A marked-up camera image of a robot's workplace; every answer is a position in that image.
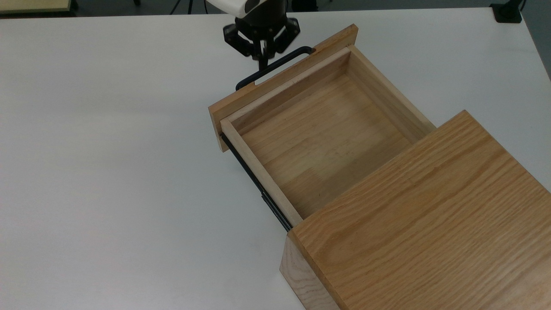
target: wooden cabinet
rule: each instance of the wooden cabinet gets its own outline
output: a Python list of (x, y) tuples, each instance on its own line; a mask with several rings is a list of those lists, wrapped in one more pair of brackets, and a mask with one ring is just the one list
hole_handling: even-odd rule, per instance
[(467, 112), (435, 129), (357, 31), (209, 108), (293, 227), (289, 285), (307, 309), (549, 307), (549, 192)]

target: table surface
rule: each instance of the table surface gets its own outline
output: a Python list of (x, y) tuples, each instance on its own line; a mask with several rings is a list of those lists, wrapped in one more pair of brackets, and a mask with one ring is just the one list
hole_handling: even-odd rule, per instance
[(68, 11), (71, 0), (1, 0), (0, 13)]
[[(488, 8), (292, 14), (436, 126), (468, 110), (551, 189), (551, 82)], [(281, 227), (207, 106), (256, 69), (228, 15), (0, 20), (0, 308), (301, 309)]]

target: black bracket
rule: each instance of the black bracket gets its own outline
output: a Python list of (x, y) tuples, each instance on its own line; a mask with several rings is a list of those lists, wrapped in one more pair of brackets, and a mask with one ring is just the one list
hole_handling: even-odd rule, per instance
[(490, 8), (494, 11), (495, 21), (505, 24), (519, 24), (522, 21), (518, 9), (521, 2), (522, 0), (510, 0), (505, 4), (490, 4)]
[(297, 58), (298, 56), (302, 55), (302, 54), (312, 54), (313, 52), (315, 52), (316, 50), (309, 47), (309, 46), (302, 46), (302, 47), (299, 47), (298, 49), (288, 53), (287, 55), (281, 57), (280, 59), (274, 61), (273, 63), (271, 63), (270, 65), (268, 65), (264, 70), (261, 70), (261, 71), (257, 71), (256, 73), (244, 78), (241, 82), (239, 82), (236, 86), (235, 86), (235, 90), (239, 90), (245, 86), (247, 86), (248, 84), (258, 80), (259, 78), (267, 75), (268, 73), (274, 71), (275, 69), (281, 67), (282, 65), (288, 63), (289, 61)]
[(235, 156), (235, 158), (237, 158), (237, 161), (241, 164), (241, 166), (243, 167), (245, 172), (249, 175), (249, 178), (251, 178), (252, 182), (256, 185), (256, 187), (260, 191), (260, 194), (262, 195), (262, 199), (268, 205), (270, 210), (272, 210), (272, 212), (274, 213), (275, 217), (279, 220), (281, 225), (283, 225), (283, 228), (285, 228), (286, 231), (291, 230), (292, 226), (291, 226), (291, 223), (289, 223), (289, 220), (287, 220), (285, 215), (283, 215), (283, 213), (281, 212), (281, 209), (279, 209), (279, 207), (274, 202), (274, 200), (272, 199), (270, 194), (266, 191), (264, 186), (262, 186), (260, 181), (256, 178), (256, 176), (252, 172), (251, 168), (249, 168), (249, 165), (247, 165), (245, 160), (243, 160), (241, 155), (239, 155), (239, 152), (235, 149), (234, 145), (231, 144), (228, 137), (226, 137), (226, 135), (222, 133), (220, 135), (220, 138), (222, 138), (222, 141), (224, 141), (224, 143), (226, 143), (226, 145), (228, 146), (228, 148), (230, 149), (232, 154)]

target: robotic arm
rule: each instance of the robotic arm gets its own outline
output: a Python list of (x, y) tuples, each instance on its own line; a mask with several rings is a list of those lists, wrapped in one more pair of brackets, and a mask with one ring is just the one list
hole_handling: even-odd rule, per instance
[(235, 16), (224, 27), (224, 40), (245, 57), (252, 56), (262, 71), (268, 60), (283, 53), (300, 33), (299, 22), (288, 18), (284, 0), (208, 0)]

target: black cable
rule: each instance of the black cable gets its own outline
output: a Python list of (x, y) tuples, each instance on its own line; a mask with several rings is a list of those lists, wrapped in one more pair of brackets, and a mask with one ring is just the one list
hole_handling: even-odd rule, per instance
[(172, 9), (172, 12), (170, 12), (170, 15), (172, 15), (172, 13), (174, 13), (174, 11), (176, 10), (176, 7), (178, 6), (178, 4), (180, 4), (180, 0), (176, 1), (176, 4), (174, 5), (174, 7)]

